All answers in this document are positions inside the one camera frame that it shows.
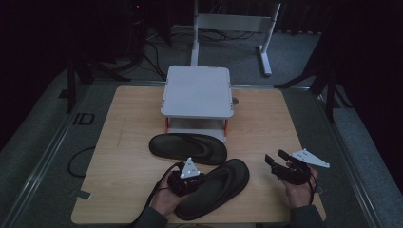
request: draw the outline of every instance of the white tag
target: white tag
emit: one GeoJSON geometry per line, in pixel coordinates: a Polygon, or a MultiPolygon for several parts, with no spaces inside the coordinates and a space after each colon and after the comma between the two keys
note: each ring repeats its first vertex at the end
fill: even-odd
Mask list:
{"type": "Polygon", "coordinates": [[[305,163],[309,163],[309,164],[314,164],[317,166],[322,166],[325,168],[329,168],[330,164],[322,161],[321,159],[319,159],[317,156],[311,154],[308,150],[303,149],[301,151],[298,151],[296,153],[293,153],[291,155],[293,158],[296,158],[298,160],[300,160],[301,162],[305,162],[305,163]]]}
{"type": "Polygon", "coordinates": [[[198,170],[192,158],[188,158],[181,173],[181,179],[197,177],[201,171],[198,170]]]}

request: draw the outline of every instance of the wooden table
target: wooden table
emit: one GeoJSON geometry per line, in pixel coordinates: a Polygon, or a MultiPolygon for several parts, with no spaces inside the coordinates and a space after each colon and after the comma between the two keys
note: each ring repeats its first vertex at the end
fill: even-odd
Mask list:
{"type": "MultiPolygon", "coordinates": [[[[275,89],[232,89],[240,102],[229,120],[228,159],[243,160],[250,170],[246,188],[210,214],[193,221],[175,215],[170,223],[260,223],[289,220],[284,186],[264,161],[267,153],[285,164],[278,150],[301,149],[282,93],[275,89]]],[[[163,87],[121,86],[117,89],[104,128],[86,173],[82,191],[90,199],[77,199],[71,215],[75,223],[129,223],[164,171],[177,161],[152,155],[150,139],[164,132],[161,114],[163,87]]],[[[215,166],[197,164],[203,173],[215,166]]],[[[318,196],[320,214],[325,212],[318,196]]]]}

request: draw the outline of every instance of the gray carpet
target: gray carpet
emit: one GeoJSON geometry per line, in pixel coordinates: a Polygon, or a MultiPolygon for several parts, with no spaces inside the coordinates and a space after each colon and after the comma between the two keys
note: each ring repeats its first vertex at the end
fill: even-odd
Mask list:
{"type": "MultiPolygon", "coordinates": [[[[262,75],[256,47],[263,37],[254,35],[248,40],[225,42],[201,42],[199,66],[227,67],[234,85],[273,86],[298,76],[310,56],[318,36],[276,33],[270,45],[269,58],[273,76],[262,75]]],[[[160,67],[167,72],[172,65],[188,65],[190,60],[191,37],[181,35],[173,40],[173,47],[159,41],[150,40],[159,51],[160,67]]],[[[147,56],[155,63],[156,52],[152,46],[145,47],[147,56]]],[[[54,158],[48,163],[43,179],[34,185],[36,194],[27,199],[14,227],[81,227],[71,223],[69,217],[75,203],[75,194],[80,190],[82,180],[73,178],[67,172],[68,161],[78,151],[94,146],[98,140],[110,105],[114,89],[118,85],[141,84],[144,81],[160,81],[146,61],[141,66],[122,72],[132,83],[118,83],[97,72],[93,86],[79,85],[79,103],[73,114],[65,114],[67,101],[57,96],[66,88],[66,74],[57,77],[37,106],[20,127],[15,136],[0,153],[0,218],[8,218],[8,212],[15,212],[12,205],[24,189],[25,181],[49,150],[54,150],[54,158]],[[95,115],[93,125],[73,124],[76,113],[95,115]]],[[[312,79],[299,86],[309,86],[312,79]]],[[[318,151],[318,155],[332,164],[332,168],[320,169],[320,197],[327,212],[328,227],[375,227],[367,222],[366,210],[374,210],[383,227],[403,227],[402,196],[393,185],[388,172],[368,137],[365,128],[353,109],[335,109],[335,125],[329,125],[323,112],[323,103],[308,91],[284,90],[286,102],[302,145],[318,151]],[[356,170],[346,168],[346,157],[340,155],[345,150],[356,170]],[[356,172],[362,181],[364,193],[371,199],[373,208],[362,205],[362,199],[352,184],[351,173],[356,172]]],[[[74,170],[85,173],[91,151],[78,157],[74,170]]],[[[117,226],[83,226],[117,227],[117,226]]]]}

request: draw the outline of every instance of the hand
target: hand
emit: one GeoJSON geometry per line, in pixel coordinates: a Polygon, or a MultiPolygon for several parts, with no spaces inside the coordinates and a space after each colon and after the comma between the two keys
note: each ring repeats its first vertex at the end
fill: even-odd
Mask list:
{"type": "Polygon", "coordinates": [[[178,204],[186,198],[186,196],[181,198],[178,197],[169,189],[168,178],[171,174],[172,172],[169,172],[162,180],[159,190],[157,190],[154,199],[151,202],[151,207],[165,217],[170,215],[178,204]]]}
{"type": "MultiPolygon", "coordinates": [[[[310,182],[312,187],[315,189],[318,172],[311,166],[309,166],[309,168],[311,169],[312,173],[310,182]]],[[[293,185],[285,180],[281,180],[281,182],[285,185],[285,193],[287,194],[291,208],[299,208],[307,206],[311,203],[312,190],[308,183],[304,183],[302,185],[293,185]]]]}

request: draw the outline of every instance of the black flip-flop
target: black flip-flop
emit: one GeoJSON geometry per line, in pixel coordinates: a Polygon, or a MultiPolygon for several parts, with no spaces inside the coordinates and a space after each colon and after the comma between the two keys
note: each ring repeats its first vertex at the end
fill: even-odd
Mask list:
{"type": "Polygon", "coordinates": [[[191,133],[168,133],[154,136],[148,144],[152,154],[175,160],[220,165],[227,158],[227,150],[219,139],[191,133]]]}
{"type": "Polygon", "coordinates": [[[175,209],[182,220],[198,219],[239,194],[249,181],[249,169],[239,159],[226,161],[209,172],[199,189],[188,195],[175,209]]]}

